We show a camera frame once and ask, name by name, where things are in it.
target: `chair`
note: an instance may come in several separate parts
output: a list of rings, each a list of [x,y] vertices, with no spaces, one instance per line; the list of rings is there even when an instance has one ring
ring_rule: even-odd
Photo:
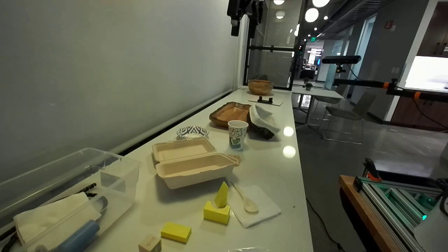
[[[327,138],[326,135],[324,135],[323,138],[325,138],[327,140],[343,142],[343,143],[362,144],[362,141],[363,141],[363,138],[364,138],[364,119],[363,119],[363,116],[365,116],[367,114],[367,112],[369,111],[369,108],[372,105],[372,103],[375,100],[375,98],[376,98],[376,94],[365,92],[362,95],[362,97],[359,99],[359,102],[355,105],[355,107],[351,111],[350,110],[344,110],[344,109],[337,109],[337,108],[329,107],[329,106],[325,107],[326,111],[328,111],[330,113],[330,115],[332,116],[331,119],[330,119],[330,122],[328,123],[328,127],[326,129],[327,131],[329,131],[330,125],[331,125],[334,117],[340,117],[340,118],[352,120],[352,127],[353,127],[353,122],[354,121],[361,121],[361,142],[360,143],[341,141],[341,140],[335,140],[335,139],[329,139],[329,138]],[[322,126],[322,122],[323,122],[323,117],[324,116],[325,116],[325,114],[322,116],[322,121],[320,123],[319,128],[321,128],[321,126]],[[351,134],[351,133],[342,132],[342,131],[336,131],[336,132],[344,133],[344,134]]]
[[[339,85],[336,88],[335,92],[340,94],[341,96],[344,96],[344,93],[345,93],[346,89],[347,89],[347,85]],[[337,104],[338,108],[340,108],[340,106],[339,106],[340,99],[338,99],[338,98],[328,98],[328,97],[316,96],[314,99],[317,101],[317,104],[316,104],[316,108],[314,109],[314,112],[313,112],[313,119],[320,120],[320,118],[315,118],[314,117],[314,115],[316,114],[316,110],[317,110],[317,107],[319,106],[319,102],[320,101],[321,102],[330,103],[332,105],[332,107],[333,107],[333,104]]]

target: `yellow triangular block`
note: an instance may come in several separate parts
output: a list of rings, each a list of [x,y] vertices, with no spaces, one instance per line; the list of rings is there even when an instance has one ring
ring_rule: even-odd
[[[223,208],[227,205],[227,192],[228,186],[225,182],[223,182],[215,198],[215,204],[218,208]]]

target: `white cloth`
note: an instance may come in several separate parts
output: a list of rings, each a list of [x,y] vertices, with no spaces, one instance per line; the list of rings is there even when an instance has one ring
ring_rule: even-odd
[[[40,233],[54,227],[46,235],[41,237],[37,243],[29,244],[28,247],[28,251],[34,251],[38,245],[46,247],[49,251],[52,250],[64,242],[87,221],[96,221],[101,216],[92,204],[86,204],[88,201],[89,198],[85,193],[78,193],[14,216],[14,223],[16,224],[20,241],[22,244],[28,243]],[[78,209],[76,213],[68,217],[61,224],[55,226],[57,222],[64,219],[76,209]]]
[[[258,186],[242,188],[244,194],[258,206],[257,214],[250,214],[244,210],[243,200],[234,190],[230,195],[229,204],[237,219],[244,228],[251,227],[281,213],[281,209]]]
[[[256,104],[252,105],[249,109],[250,120],[253,124],[267,128],[272,133],[277,134],[281,128],[277,126],[274,116],[271,112],[263,109]]]

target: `yellow foam block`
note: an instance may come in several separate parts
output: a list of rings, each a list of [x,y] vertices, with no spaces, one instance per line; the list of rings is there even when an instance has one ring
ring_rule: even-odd
[[[167,222],[160,235],[171,240],[187,243],[191,235],[191,227]]]
[[[204,219],[227,224],[229,218],[230,206],[227,205],[224,208],[216,209],[211,205],[211,201],[207,201],[204,207]]]
[[[215,204],[219,208],[223,208],[227,205],[227,192],[228,186],[225,182],[221,184],[220,190],[215,197]]]

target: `clear plastic bin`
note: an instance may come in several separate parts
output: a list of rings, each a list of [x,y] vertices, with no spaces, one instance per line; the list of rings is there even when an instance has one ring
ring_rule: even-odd
[[[96,183],[89,192],[98,194],[22,246],[19,251],[34,251],[64,222],[93,205],[102,211],[97,221],[101,235],[135,200],[141,163],[110,152],[85,148],[0,184],[0,234],[13,226],[13,217],[26,210],[49,204]],[[106,209],[102,209],[107,199]]]

